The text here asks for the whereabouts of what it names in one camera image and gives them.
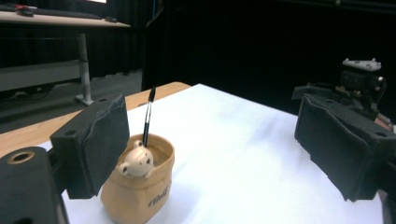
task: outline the floor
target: floor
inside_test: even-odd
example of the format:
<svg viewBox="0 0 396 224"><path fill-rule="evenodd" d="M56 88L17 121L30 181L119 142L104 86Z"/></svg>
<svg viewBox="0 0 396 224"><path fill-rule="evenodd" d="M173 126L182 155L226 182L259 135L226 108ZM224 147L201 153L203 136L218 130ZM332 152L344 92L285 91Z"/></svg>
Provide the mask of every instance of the floor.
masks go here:
<svg viewBox="0 0 396 224"><path fill-rule="evenodd" d="M92 99L119 92L134 94L141 91L141 83L141 70L95 77L91 80ZM80 84L71 82L56 85L49 91L33 94L18 91L12 97L3 97L0 100L0 133L81 110L86 106L75 100L78 94L81 94Z"/></svg>

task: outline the pen holder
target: pen holder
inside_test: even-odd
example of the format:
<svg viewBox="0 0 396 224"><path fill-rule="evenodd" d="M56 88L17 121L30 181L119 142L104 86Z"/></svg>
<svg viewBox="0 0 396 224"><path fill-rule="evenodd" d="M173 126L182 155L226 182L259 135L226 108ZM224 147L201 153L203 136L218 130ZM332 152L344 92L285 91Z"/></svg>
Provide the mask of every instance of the pen holder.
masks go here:
<svg viewBox="0 0 396 224"><path fill-rule="evenodd" d="M149 177L128 178L119 171L126 155L134 148L134 142L142 139L142 134L131 136L116 169L103 185L102 203L117 223L146 223L163 207L169 196L175 150L166 139L148 135L148 149L154 160Z"/></svg>

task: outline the bear figurine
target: bear figurine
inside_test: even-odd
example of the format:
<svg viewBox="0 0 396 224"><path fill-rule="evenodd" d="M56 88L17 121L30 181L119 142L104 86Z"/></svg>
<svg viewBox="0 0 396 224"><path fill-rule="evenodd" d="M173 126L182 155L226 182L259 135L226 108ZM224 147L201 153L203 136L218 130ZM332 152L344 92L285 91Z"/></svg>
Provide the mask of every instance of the bear figurine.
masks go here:
<svg viewBox="0 0 396 224"><path fill-rule="evenodd" d="M150 150L143 147L143 142L134 142L134 148L126 155L124 162L119 166L121 175L128 178L143 176L149 178L154 169L154 159Z"/></svg>

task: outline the metal table leg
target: metal table leg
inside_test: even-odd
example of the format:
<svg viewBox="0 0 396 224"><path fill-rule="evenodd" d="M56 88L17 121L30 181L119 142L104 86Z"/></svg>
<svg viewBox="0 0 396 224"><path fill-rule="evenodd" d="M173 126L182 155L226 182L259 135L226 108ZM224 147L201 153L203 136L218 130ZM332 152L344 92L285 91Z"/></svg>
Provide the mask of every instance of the metal table leg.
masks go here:
<svg viewBox="0 0 396 224"><path fill-rule="evenodd" d="M84 105L90 105L93 103L93 100L91 98L90 71L88 68L87 44L84 34L78 35L78 51L79 74L81 76L82 94L77 95L76 99L82 102Z"/></svg>

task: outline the wooden table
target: wooden table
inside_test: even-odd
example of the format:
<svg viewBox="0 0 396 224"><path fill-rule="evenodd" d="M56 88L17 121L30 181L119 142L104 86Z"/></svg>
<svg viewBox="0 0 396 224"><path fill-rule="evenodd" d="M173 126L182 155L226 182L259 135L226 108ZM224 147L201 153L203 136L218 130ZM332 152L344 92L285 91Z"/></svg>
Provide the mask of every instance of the wooden table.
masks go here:
<svg viewBox="0 0 396 224"><path fill-rule="evenodd" d="M345 202L310 160L294 138L295 115L203 84L189 88L172 83L157 92L156 99L176 92L155 102L150 123L151 133L172 143L176 159L169 198L148 224L383 223L378 195L371 201ZM145 103L148 95L127 97L128 109ZM129 122L141 122L146 110L130 110ZM129 128L135 135L143 127ZM50 149L51 133L38 141L47 141L40 144L45 149ZM26 141L20 134L12 138L15 144L20 139ZM114 223L100 197L62 196L70 223ZM120 204L129 209L126 201Z"/></svg>
<svg viewBox="0 0 396 224"><path fill-rule="evenodd" d="M172 82L158 87L155 100L162 99L173 93L186 90L190 86L180 82ZM139 105L145 104L149 98L149 90L125 97L127 110L134 109ZM72 119L79 111L60 116L55 119L48 119L37 124L33 124L18 130L0 134L0 158L9 152L23 148L33 147L50 140L50 136L67 121Z"/></svg>

